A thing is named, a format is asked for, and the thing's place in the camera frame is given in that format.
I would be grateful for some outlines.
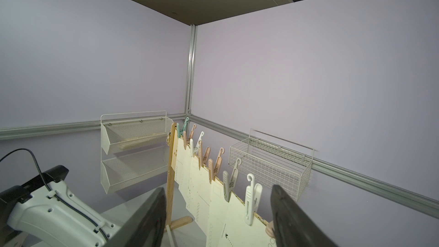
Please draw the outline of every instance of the black cable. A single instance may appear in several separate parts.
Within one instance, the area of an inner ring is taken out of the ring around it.
[[[41,180],[44,183],[44,186],[46,186],[47,190],[50,192],[52,189],[50,189],[50,187],[47,185],[46,181],[44,180],[43,174],[41,173],[41,169],[40,166],[38,165],[38,162],[36,161],[35,155],[32,153],[32,151],[30,151],[29,149],[26,148],[19,148],[19,149],[15,149],[12,152],[8,153],[6,156],[3,156],[0,159],[0,162],[3,161],[3,159],[5,159],[6,157],[8,157],[10,154],[12,154],[13,152],[16,151],[20,151],[20,150],[25,150],[28,151],[30,153],[30,155],[32,156],[33,162],[35,163],[36,169],[38,170],[38,173],[40,174]],[[78,209],[76,209],[75,207],[71,206],[70,204],[68,204],[66,201],[64,201],[62,198],[60,198],[58,195],[54,195],[58,201],[61,201],[65,206],[69,207],[70,209],[72,209],[73,211],[77,212],[78,214],[80,214],[81,216],[85,217],[88,221],[90,221],[91,223],[93,223],[93,225],[95,227],[98,226],[98,224],[92,220],[90,217],[88,217],[87,215],[85,215],[83,212],[79,211]],[[102,228],[99,228],[99,232],[101,232],[101,234],[104,236],[105,240],[108,241],[108,237],[107,234],[102,230]]]
[[[0,159],[0,162],[2,162],[3,159],[5,159],[6,157],[8,157],[8,156],[9,156],[10,154],[12,154],[13,152],[16,152],[16,151],[19,151],[19,150],[25,150],[25,151],[28,151],[28,152],[30,153],[30,155],[31,155],[32,158],[33,158],[33,162],[35,162],[36,169],[38,170],[38,173],[39,173],[40,176],[41,176],[41,180],[42,180],[43,183],[44,183],[44,186],[46,186],[47,190],[49,190],[49,192],[50,192],[51,189],[50,189],[49,186],[46,184],[46,181],[45,181],[44,178],[43,178],[43,174],[41,173],[41,169],[40,169],[40,166],[38,165],[38,162],[36,161],[35,155],[34,155],[34,154],[32,153],[32,151],[30,151],[29,149],[26,149],[26,148],[15,149],[15,150],[13,150],[12,152],[8,153],[6,156],[3,156],[3,157]]]

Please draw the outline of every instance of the green clip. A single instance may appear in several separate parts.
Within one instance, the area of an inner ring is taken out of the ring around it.
[[[181,134],[186,130],[187,124],[189,123],[189,117],[184,120],[183,129],[181,130]]]
[[[187,117],[184,120],[184,124],[183,124],[183,129],[180,130],[180,124],[177,123],[177,133],[178,133],[178,138],[181,138],[183,136],[183,132],[186,130],[187,124],[189,123],[189,117]]]
[[[180,138],[180,123],[177,123],[177,137]]]

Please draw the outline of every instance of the paper sheet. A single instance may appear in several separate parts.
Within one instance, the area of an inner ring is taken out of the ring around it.
[[[275,247],[275,239],[265,232],[265,224],[257,217],[251,226],[244,222],[244,204],[234,193],[230,194],[229,207],[218,241],[219,247],[261,246]]]
[[[177,151],[177,161],[179,160],[180,155],[182,158],[182,166],[181,168],[176,166],[177,171],[179,172],[179,182],[178,183],[178,189],[180,193],[183,195],[184,201],[186,204],[189,202],[189,174],[190,174],[190,161],[191,158],[194,155],[194,141],[191,139],[190,144],[184,149],[184,141],[182,139],[179,139],[179,147],[180,147],[180,141],[182,142],[181,147],[182,149],[178,148]]]
[[[209,170],[206,167],[202,167],[199,171],[199,183],[196,195],[191,199],[191,206],[197,206],[197,213],[194,215],[195,222],[207,235],[209,232],[207,222],[209,220],[210,211],[210,188]]]
[[[176,162],[175,162],[175,182],[178,183],[178,185],[181,184],[182,181],[182,173],[183,173],[183,162],[184,162],[184,141],[177,137],[177,155],[176,155]]]
[[[222,232],[222,225],[229,207],[224,199],[224,186],[215,178],[210,187],[210,211],[207,222],[206,247],[216,247]]]
[[[186,209],[197,218],[197,206],[195,197],[197,196],[198,184],[200,182],[200,170],[198,169],[198,157],[193,156],[190,159],[190,173],[189,173],[189,195],[186,201]]]
[[[174,171],[175,171],[175,166],[177,164],[177,148],[178,148],[178,133],[177,133],[177,129],[175,129],[174,144],[173,144],[173,151],[172,151],[172,161],[171,161],[171,167]]]

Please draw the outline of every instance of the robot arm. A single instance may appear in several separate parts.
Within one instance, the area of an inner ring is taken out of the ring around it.
[[[22,186],[0,193],[0,246],[17,231],[27,232],[52,247],[103,246],[120,229],[78,199],[63,181],[69,170],[58,165]],[[58,200],[57,195],[70,206]],[[96,227],[82,214],[98,224]]]

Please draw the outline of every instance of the white mesh wall shelf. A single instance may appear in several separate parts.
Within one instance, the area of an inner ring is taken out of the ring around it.
[[[311,155],[256,138],[255,132],[309,149]],[[257,183],[270,189],[274,184],[282,186],[297,201],[310,179],[314,148],[251,129],[248,138],[230,147],[229,165],[234,167],[238,158],[242,160],[239,171],[254,174]]]
[[[172,123],[165,111],[101,116],[101,184],[106,193],[168,170],[166,140]]]

